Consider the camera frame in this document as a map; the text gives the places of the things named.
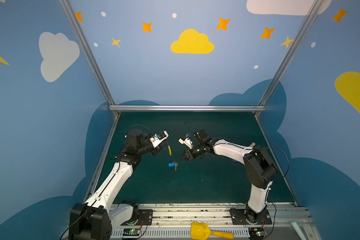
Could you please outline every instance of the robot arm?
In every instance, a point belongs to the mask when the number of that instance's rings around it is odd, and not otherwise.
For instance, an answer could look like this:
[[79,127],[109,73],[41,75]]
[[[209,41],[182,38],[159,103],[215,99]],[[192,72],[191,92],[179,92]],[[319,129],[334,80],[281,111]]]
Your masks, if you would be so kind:
[[139,165],[141,156],[149,152],[156,155],[168,139],[168,133],[161,131],[152,136],[139,129],[131,129],[125,137],[127,145],[116,157],[116,163],[106,180],[85,204],[76,204],[72,208],[69,240],[108,240],[113,228],[126,221],[137,221],[137,203],[123,201],[116,209],[110,210],[110,207],[125,181]]
[[277,167],[271,156],[261,146],[246,147],[224,139],[211,138],[204,129],[194,133],[199,147],[187,149],[180,160],[191,161],[204,153],[222,155],[245,165],[248,180],[251,182],[251,195],[247,204],[246,219],[249,224],[256,224],[266,217],[266,199]]

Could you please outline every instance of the dark green mat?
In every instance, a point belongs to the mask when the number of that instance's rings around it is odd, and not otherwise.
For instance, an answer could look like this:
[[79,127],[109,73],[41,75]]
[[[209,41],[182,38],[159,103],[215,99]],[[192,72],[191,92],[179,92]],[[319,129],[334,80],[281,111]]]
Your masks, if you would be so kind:
[[[252,142],[267,146],[261,130],[250,112],[134,112],[121,113],[112,138],[108,156],[113,158],[124,143],[125,132],[135,124],[147,126],[153,134],[166,130],[172,156],[161,151],[156,156],[146,154],[132,176],[126,181],[114,203],[130,200],[138,203],[216,203],[247,202],[251,184],[246,177],[245,166],[224,156],[208,154],[204,159],[179,161],[187,147],[178,139],[188,132],[184,122],[192,122],[198,129],[204,128],[211,137],[221,137],[229,142],[249,146]],[[144,127],[136,126],[143,131]],[[177,171],[168,163],[178,162]],[[110,173],[115,161],[106,159],[99,184]],[[293,202],[293,196],[285,182],[272,186],[269,200]]]

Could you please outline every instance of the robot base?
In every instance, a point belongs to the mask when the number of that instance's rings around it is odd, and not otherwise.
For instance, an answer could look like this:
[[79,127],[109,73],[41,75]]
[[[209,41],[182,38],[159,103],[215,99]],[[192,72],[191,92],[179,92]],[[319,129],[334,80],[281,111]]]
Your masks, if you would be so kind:
[[231,208],[229,210],[233,225],[263,225],[272,224],[271,217],[265,207],[261,212],[256,213],[246,205],[245,209]]

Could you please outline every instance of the black bracket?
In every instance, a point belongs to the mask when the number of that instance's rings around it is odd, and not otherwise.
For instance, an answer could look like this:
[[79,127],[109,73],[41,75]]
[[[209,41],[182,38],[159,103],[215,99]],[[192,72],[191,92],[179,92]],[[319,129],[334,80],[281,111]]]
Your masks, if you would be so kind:
[[[135,222],[135,225],[140,225],[141,221],[144,219],[144,225],[152,225],[152,209],[139,209],[139,214],[137,217],[137,221]],[[129,224],[129,221],[123,222],[121,226],[131,226]]]
[[245,209],[231,208],[229,210],[233,225],[262,225],[272,224],[271,217],[265,207],[261,212],[255,213],[248,206]]

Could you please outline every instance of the cable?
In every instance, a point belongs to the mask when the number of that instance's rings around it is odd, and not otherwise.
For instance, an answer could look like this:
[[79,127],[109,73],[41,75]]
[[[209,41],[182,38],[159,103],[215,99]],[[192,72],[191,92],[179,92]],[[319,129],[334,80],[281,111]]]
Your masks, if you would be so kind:
[[144,126],[144,125],[141,125],[141,124],[135,124],[135,125],[130,126],[130,127],[127,129],[127,133],[128,133],[128,130],[129,130],[131,127],[134,127],[134,126],[142,126],[142,127],[145,127],[146,129],[148,129],[149,132],[151,132],[148,127],[146,127],[146,126]]
[[200,159],[204,159],[207,154],[208,154],[208,152],[205,153],[204,157],[201,157],[201,156],[200,156]]
[[271,202],[271,203],[272,203],[272,205],[273,205],[274,208],[275,208],[275,214],[274,214],[274,216],[273,216],[273,226],[272,226],[272,230],[271,230],[271,232],[268,234],[268,236],[264,237],[263,239],[269,237],[269,236],[271,235],[271,233],[273,232],[273,229],[274,229],[274,227],[275,227],[275,218],[276,218],[277,209],[276,209],[276,206],[273,204],[273,202]]
[[235,145],[235,144],[233,144],[233,143],[219,143],[219,144],[214,145],[214,147],[217,146],[217,145],[222,145],[222,144],[233,145],[233,146],[239,147],[239,148],[244,149],[244,150],[257,150],[257,149],[270,149],[270,148],[280,149],[280,150],[284,153],[285,159],[287,160],[288,168],[287,168],[287,171],[285,172],[284,176],[283,176],[282,178],[280,178],[279,180],[275,181],[272,185],[274,185],[274,184],[277,183],[278,181],[282,180],[283,178],[285,179],[285,176],[286,176],[286,175],[288,174],[288,172],[289,172],[289,160],[288,160],[288,157],[287,157],[287,155],[285,154],[285,152],[283,151],[283,149],[281,149],[280,147],[260,147],[260,148],[256,148],[256,149],[247,149],[247,148],[241,147],[241,146],[239,146],[239,145]]
[[141,218],[143,219],[143,222],[142,222],[142,223],[144,223],[144,220],[145,220],[146,223],[147,223],[147,225],[145,226],[144,233],[143,233],[142,235],[140,235],[138,238],[134,239],[134,240],[138,240],[139,238],[141,238],[141,237],[145,234],[145,232],[147,231],[147,228],[148,228],[148,221],[147,221],[145,218],[143,218],[143,217],[141,217]]
[[288,160],[288,157],[287,155],[285,154],[285,152],[283,151],[283,149],[281,149],[280,147],[260,147],[260,148],[256,148],[256,149],[269,149],[269,148],[277,148],[277,149],[280,149],[283,153],[284,153],[284,156],[285,156],[285,159],[287,160],[287,163],[288,163],[288,168],[287,168],[287,171],[285,172],[284,176],[282,178],[280,178],[279,180],[275,181],[272,185],[274,185],[275,183],[277,183],[278,181],[282,180],[283,178],[285,179],[285,176],[288,174],[289,172],[289,160]]
[[127,141],[125,140],[125,141],[124,141],[124,143],[123,143],[123,145],[121,145],[121,147],[120,147],[120,150],[119,150],[119,153],[118,153],[118,154],[120,154],[120,152],[121,152],[121,150],[123,149],[124,144],[125,144],[126,142],[127,142]]
[[88,211],[89,211],[89,208],[88,208],[88,209],[84,212],[84,214],[81,215],[76,221],[74,221],[71,225],[69,225],[69,227],[67,227],[67,229],[62,233],[62,235],[61,235],[61,237],[59,238],[59,240],[61,240],[61,239],[62,239],[62,236],[64,236],[64,233],[66,233],[66,232],[68,231],[68,229],[69,229],[70,227],[72,227],[72,225],[74,225],[74,224],[75,224],[77,221],[79,221],[83,216],[85,216]]

